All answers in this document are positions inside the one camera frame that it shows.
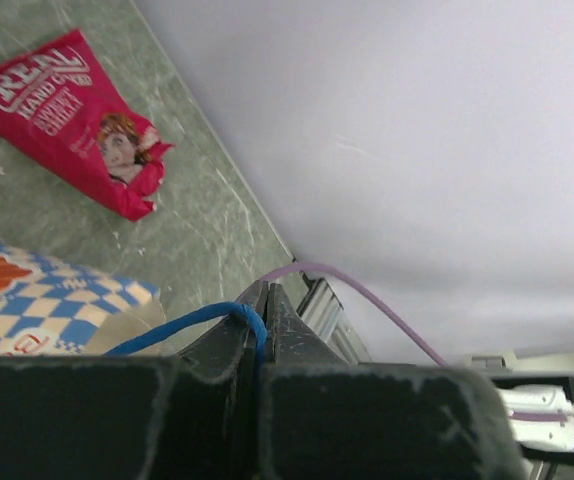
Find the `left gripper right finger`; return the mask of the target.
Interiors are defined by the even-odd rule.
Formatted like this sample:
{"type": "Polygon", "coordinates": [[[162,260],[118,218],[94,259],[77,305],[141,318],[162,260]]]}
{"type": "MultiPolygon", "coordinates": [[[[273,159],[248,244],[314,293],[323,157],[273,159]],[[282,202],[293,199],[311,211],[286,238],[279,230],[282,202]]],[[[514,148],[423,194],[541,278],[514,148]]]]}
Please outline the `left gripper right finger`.
{"type": "Polygon", "coordinates": [[[282,285],[271,283],[265,308],[265,363],[347,364],[307,326],[282,285]]]}

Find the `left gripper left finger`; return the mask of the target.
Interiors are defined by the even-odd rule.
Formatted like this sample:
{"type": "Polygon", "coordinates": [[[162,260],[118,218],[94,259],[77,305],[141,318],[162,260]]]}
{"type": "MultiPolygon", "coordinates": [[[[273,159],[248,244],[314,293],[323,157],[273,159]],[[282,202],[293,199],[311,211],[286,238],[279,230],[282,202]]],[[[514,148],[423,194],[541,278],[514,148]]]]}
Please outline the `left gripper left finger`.
{"type": "Polygon", "coordinates": [[[257,340],[232,315],[179,353],[191,381],[174,392],[174,466],[180,479],[251,479],[257,340]]]}

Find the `blue checkered paper bag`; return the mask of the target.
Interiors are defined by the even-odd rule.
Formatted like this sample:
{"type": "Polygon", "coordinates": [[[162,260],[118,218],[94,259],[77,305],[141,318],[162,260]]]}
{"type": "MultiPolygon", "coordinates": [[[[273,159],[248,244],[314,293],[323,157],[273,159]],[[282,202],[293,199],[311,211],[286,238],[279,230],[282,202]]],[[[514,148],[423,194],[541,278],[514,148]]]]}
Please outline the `blue checkered paper bag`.
{"type": "Polygon", "coordinates": [[[0,245],[0,356],[154,355],[180,331],[226,316],[266,340],[260,316],[239,303],[169,320],[152,284],[0,245]]]}

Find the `red chips packet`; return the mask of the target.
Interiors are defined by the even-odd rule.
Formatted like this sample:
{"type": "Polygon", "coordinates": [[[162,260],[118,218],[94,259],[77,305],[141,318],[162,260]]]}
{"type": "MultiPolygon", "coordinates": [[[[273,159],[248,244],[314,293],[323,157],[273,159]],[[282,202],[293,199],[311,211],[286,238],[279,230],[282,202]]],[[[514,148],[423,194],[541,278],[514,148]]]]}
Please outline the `red chips packet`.
{"type": "Polygon", "coordinates": [[[0,136],[130,221],[155,210],[172,147],[123,100],[78,29],[0,64],[0,136]]]}

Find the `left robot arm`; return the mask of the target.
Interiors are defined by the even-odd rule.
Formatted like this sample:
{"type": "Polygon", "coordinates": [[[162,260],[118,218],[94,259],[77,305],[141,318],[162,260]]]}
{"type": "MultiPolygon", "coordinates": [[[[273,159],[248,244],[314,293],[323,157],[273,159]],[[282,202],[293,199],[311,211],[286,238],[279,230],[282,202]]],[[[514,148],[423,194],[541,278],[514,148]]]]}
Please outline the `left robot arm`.
{"type": "Polygon", "coordinates": [[[551,479],[574,467],[574,377],[352,362],[301,319],[284,289],[245,300],[263,356],[226,318],[183,348],[197,479],[551,479]]]}

